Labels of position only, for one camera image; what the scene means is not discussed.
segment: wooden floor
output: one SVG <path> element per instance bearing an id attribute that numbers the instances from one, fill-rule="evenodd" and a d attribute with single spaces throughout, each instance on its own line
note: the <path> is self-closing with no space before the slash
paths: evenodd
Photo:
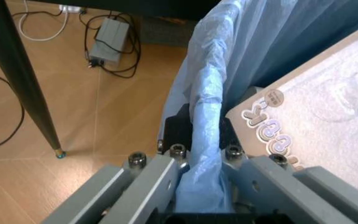
<path id="1" fill-rule="evenodd" d="M 11 13 L 24 11 L 21 0 L 8 5 Z M 30 10 L 59 11 L 57 5 L 29 5 Z M 84 19 L 105 13 L 90 10 Z M 48 37 L 63 19 L 64 15 L 33 15 L 24 30 L 34 38 Z M 144 44 L 135 77 L 121 79 L 87 67 L 84 29 L 77 14 L 72 14 L 57 38 L 22 39 L 68 157 L 54 157 L 26 114 L 17 134 L 0 147 L 0 224 L 39 223 L 102 165 L 121 165 L 133 151 L 156 152 L 162 108 L 186 49 Z M 125 56 L 120 66 L 130 65 L 133 59 Z M 0 81 L 0 141 L 19 119 L 18 100 Z"/>

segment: white cable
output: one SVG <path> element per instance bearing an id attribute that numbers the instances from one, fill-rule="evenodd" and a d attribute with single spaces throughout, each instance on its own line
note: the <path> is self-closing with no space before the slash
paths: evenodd
<path id="1" fill-rule="evenodd" d="M 26 8 L 26 13 L 28 13 L 27 0 L 23 0 L 23 2 L 24 2 L 24 7 Z M 19 20 L 19 32 L 21 33 L 21 35 L 23 35 L 23 37 L 25 37 L 25 38 L 27 38 L 29 40 L 32 40 L 32 41 L 49 41 L 49 40 L 52 40 L 53 38 L 57 37 L 64 30 L 64 28 L 66 27 L 67 20 L 69 18 L 69 10 L 66 7 L 66 14 L 65 14 L 66 16 L 64 17 L 64 23 L 63 23 L 62 28 L 60 28 L 59 32 L 57 32 L 55 35 L 53 35 L 53 36 L 51 36 L 49 38 L 45 38 L 45 39 L 34 39 L 34 38 L 29 37 L 29 36 L 24 34 L 22 27 L 23 27 L 24 19 L 27 17 L 27 15 L 28 14 L 24 14 Z"/>

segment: plastic bag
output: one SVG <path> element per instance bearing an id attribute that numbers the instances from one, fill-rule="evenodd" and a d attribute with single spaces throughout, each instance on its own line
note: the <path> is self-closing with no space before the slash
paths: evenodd
<path id="1" fill-rule="evenodd" d="M 161 139 L 165 119 L 190 103 L 191 169 L 176 191 L 177 212 L 232 211 L 221 171 L 221 112 L 249 86 L 275 81 L 357 29 L 358 12 L 348 12 L 355 8 L 358 1 L 349 0 L 222 0 L 197 24 L 159 132 Z"/>

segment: black table leg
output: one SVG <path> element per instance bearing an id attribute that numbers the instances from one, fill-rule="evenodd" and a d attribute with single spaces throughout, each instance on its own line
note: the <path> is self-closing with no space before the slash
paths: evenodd
<path id="1" fill-rule="evenodd" d="M 4 0 L 0 0 L 0 67 L 56 156 L 63 158 L 65 152 L 61 149 L 48 106 Z"/>

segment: black cable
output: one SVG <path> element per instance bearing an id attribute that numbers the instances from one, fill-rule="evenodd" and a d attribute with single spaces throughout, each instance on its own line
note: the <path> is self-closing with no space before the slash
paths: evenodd
<path id="1" fill-rule="evenodd" d="M 32 11 L 32 12 L 21 12 L 21 13 L 14 13 L 12 14 L 12 17 L 13 16 L 16 16 L 16 15 L 23 15 L 23 14 L 27 14 L 27 15 L 32 15 L 32 14 L 38 14 L 38 13 L 45 13 L 45 14 L 48 14 L 48 15 L 51 15 L 51 16 L 59 16 L 63 13 L 63 10 L 60 10 L 60 12 L 58 14 L 53 14 L 53 13 L 50 13 L 50 12 L 47 12 L 47 11 Z"/>
<path id="2" fill-rule="evenodd" d="M 85 12 L 79 13 L 78 18 L 79 18 L 79 21 L 80 21 L 84 26 L 86 26 L 86 23 L 85 23 L 85 22 L 82 20 L 82 18 L 81 18 L 81 16 L 82 16 L 83 14 L 85 14 Z M 99 29 L 99 27 L 96 27 L 96 28 L 88 27 L 88 29 L 97 30 L 97 29 Z"/>
<path id="3" fill-rule="evenodd" d="M 10 88 L 12 88 L 9 84 L 9 82 L 3 78 L 0 77 L 0 80 L 5 82 Z M 0 146 L 5 144 L 7 141 L 9 141 L 15 134 L 16 132 L 19 130 L 19 128 L 21 127 L 21 125 L 23 124 L 24 121 L 24 107 L 23 105 L 20 103 L 20 107 L 21 107 L 21 118 L 20 118 L 20 122 L 17 125 L 17 127 L 13 130 L 13 132 L 9 135 L 9 137 L 7 137 L 5 140 L 3 140 L 2 142 L 0 142 Z"/>
<path id="4" fill-rule="evenodd" d="M 138 68 L 138 64 L 139 64 L 139 61 L 140 61 L 140 57 L 141 57 L 141 44 L 140 44 L 140 39 L 139 39 L 139 36 L 136 32 L 136 29 L 135 29 L 135 22 L 133 20 L 133 17 L 129 14 L 125 14 L 125 15 L 128 15 L 131 19 L 131 23 L 128 22 L 128 20 L 126 20 L 124 17 L 122 17 L 121 15 L 124 15 L 125 13 L 120 13 L 120 14 L 117 14 L 117 15 L 112 15 L 111 13 L 108 14 L 108 15 L 97 15 L 97 16 L 94 16 L 92 18 L 90 18 L 88 20 L 88 22 L 85 24 L 85 37 L 84 37 L 84 51 L 85 51 L 85 58 L 88 60 L 89 64 L 91 67 L 94 67 L 94 66 L 100 66 L 104 71 L 112 74 L 112 75 L 115 75 L 115 76 L 118 76 L 118 77 L 121 77 L 121 78 L 132 78 L 135 73 L 136 73 L 136 70 Z M 106 46 L 108 46 L 109 48 L 111 48 L 112 50 L 118 52 L 118 53 L 123 53 L 123 54 L 131 54 L 133 52 L 135 52 L 137 54 L 137 57 L 136 57 L 136 61 L 135 63 L 126 68 L 126 69 L 123 69 L 123 70 L 109 70 L 107 68 L 105 68 L 105 66 L 103 64 L 94 64 L 91 60 L 90 60 L 90 57 L 89 57 L 89 51 L 88 51 L 88 47 L 87 47 L 87 44 L 86 44 L 86 40 L 88 38 L 88 29 L 90 28 L 90 23 L 97 19 L 97 18 L 100 18 L 100 17 L 108 17 L 110 18 L 111 16 L 113 16 L 113 19 L 114 20 L 117 20 L 117 19 L 121 19 L 123 20 L 124 22 L 128 23 L 129 24 L 129 27 L 130 27 L 130 30 L 132 31 L 133 33 L 133 37 L 131 37 L 131 35 L 128 35 L 128 38 L 132 44 L 132 50 L 129 51 L 129 52 L 124 52 L 124 51 L 120 51 L 118 49 L 115 49 L 113 47 L 111 47 L 109 44 L 107 44 L 106 42 L 103 42 L 101 40 L 98 40 L 94 37 L 95 41 L 99 41 L 99 42 L 102 42 L 103 44 L 105 44 Z M 129 71 L 129 70 L 132 70 L 133 69 L 133 72 L 130 76 L 123 76 L 123 75 L 120 75 L 118 73 L 121 73 L 121 72 L 125 72 L 125 71 Z"/>

